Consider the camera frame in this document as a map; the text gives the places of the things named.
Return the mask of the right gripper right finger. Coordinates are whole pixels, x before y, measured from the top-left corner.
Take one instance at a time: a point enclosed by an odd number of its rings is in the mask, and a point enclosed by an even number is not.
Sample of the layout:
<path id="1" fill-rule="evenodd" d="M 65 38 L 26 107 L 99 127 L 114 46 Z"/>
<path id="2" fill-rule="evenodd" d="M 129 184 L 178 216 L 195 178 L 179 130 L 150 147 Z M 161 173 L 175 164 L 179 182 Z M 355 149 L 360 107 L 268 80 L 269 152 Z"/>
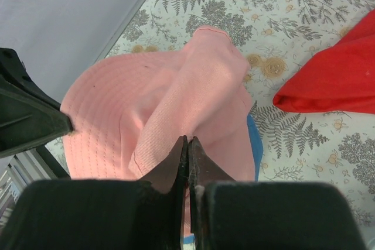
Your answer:
<path id="1" fill-rule="evenodd" d="M 194 138 L 187 151 L 197 249 L 365 249 L 350 206 L 321 182 L 233 180 Z"/>

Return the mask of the pink hat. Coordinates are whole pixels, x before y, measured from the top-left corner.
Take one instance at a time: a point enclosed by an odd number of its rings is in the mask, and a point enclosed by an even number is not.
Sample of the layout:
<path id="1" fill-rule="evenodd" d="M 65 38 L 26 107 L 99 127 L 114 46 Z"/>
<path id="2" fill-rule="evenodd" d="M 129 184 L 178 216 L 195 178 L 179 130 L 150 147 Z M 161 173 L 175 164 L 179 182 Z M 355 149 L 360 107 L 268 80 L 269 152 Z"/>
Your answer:
<path id="1" fill-rule="evenodd" d="M 198 138 L 231 178 L 253 181 L 248 69 L 230 36 L 211 26 L 199 27 L 180 50 L 94 64 L 60 107 L 73 126 L 63 138 L 71 178 L 140 179 L 186 136 Z"/>

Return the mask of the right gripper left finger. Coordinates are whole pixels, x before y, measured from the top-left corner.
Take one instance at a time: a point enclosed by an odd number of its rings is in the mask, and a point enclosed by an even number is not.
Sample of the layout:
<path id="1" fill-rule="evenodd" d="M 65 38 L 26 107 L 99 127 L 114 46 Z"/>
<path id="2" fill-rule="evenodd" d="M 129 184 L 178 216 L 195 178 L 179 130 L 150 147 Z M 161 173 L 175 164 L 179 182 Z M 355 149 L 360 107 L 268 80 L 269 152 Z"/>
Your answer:
<path id="1" fill-rule="evenodd" d="M 38 180 L 21 193 L 2 249 L 181 249 L 188 142 L 136 181 Z"/>

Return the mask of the blue bucket hat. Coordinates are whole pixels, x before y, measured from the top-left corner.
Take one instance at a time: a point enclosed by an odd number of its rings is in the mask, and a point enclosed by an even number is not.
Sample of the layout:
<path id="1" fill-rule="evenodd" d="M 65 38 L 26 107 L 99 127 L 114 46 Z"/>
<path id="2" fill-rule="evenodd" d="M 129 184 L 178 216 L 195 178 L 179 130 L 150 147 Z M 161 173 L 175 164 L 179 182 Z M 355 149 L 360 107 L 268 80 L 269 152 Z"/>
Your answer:
<path id="1" fill-rule="evenodd" d="M 251 143 L 251 149 L 253 154 L 253 160 L 255 165 L 255 178 L 254 181 L 258 181 L 259 172 L 260 172 L 260 164 L 262 161 L 263 156 L 263 143 L 256 127 L 255 121 L 251 114 L 247 116 L 247 127 L 248 127 L 248 134 Z M 190 199 L 188 198 L 189 193 L 186 195 L 186 203 L 185 203 L 185 222 L 184 222 L 184 235 L 183 235 L 183 244 L 192 244 L 194 242 L 194 235 L 191 233 L 190 230 Z"/>

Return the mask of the red cloth hat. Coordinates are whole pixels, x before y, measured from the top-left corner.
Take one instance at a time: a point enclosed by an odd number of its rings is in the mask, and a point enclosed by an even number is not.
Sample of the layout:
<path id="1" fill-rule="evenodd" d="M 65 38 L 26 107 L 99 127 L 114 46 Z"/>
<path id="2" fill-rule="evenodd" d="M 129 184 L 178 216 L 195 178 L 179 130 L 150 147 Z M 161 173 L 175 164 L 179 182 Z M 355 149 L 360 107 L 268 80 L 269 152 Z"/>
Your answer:
<path id="1" fill-rule="evenodd" d="M 275 94 L 286 112 L 374 113 L 374 12 L 334 46 L 315 54 Z"/>

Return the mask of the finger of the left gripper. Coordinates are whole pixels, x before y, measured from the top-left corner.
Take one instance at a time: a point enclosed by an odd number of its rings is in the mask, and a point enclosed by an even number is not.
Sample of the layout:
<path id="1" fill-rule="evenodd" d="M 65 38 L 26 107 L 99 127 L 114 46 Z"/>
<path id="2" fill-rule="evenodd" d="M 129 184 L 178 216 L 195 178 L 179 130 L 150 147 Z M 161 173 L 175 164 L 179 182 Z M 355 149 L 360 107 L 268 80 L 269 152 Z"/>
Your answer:
<path id="1" fill-rule="evenodd" d="M 44 145 L 73 131 L 60 104 L 29 77 L 13 49 L 1 49 L 1 158 Z"/>

